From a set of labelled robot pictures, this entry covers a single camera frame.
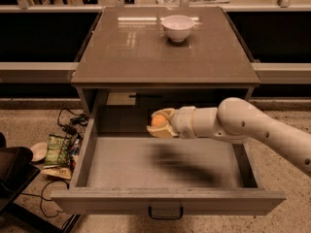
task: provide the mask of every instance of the power adapter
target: power adapter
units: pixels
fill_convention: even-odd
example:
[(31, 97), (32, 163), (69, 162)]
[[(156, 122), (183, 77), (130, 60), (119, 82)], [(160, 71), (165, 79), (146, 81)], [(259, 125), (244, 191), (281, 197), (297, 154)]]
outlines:
[(61, 128), (63, 131), (65, 131), (69, 135), (74, 136), (77, 134), (77, 129), (74, 128), (73, 126), (68, 125), (68, 124), (63, 125)]

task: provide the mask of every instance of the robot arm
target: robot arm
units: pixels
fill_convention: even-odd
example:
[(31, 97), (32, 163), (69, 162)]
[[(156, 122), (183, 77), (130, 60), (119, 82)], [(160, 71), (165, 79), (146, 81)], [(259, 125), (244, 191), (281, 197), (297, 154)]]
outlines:
[(147, 129), (155, 137), (208, 137), (233, 144), (245, 143), (251, 137), (311, 174), (311, 135), (273, 119), (239, 98), (225, 99), (219, 108), (157, 111)]

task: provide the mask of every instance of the orange ball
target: orange ball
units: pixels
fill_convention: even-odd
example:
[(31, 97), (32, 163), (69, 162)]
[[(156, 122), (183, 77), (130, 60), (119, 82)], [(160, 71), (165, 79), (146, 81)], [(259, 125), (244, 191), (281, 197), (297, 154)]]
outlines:
[(160, 126), (162, 125), (167, 119), (163, 115), (155, 115), (152, 119), (152, 126)]

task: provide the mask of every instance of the open drawer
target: open drawer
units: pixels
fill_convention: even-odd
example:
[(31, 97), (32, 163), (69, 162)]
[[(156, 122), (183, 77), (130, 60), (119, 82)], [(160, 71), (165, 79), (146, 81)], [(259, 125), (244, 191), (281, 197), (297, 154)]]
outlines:
[(212, 139), (156, 139), (155, 107), (107, 105), (99, 90), (69, 190), (52, 193), (68, 214), (266, 215), (282, 192), (262, 187), (247, 146)]

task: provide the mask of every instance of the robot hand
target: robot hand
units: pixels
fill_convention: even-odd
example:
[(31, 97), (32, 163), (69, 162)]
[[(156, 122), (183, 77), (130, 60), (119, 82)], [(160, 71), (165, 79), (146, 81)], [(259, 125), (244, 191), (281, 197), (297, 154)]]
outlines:
[(152, 118), (147, 129), (155, 137), (208, 137), (233, 144), (243, 144), (251, 137), (311, 174), (311, 135), (273, 119), (242, 99), (227, 98), (219, 108), (164, 109)]

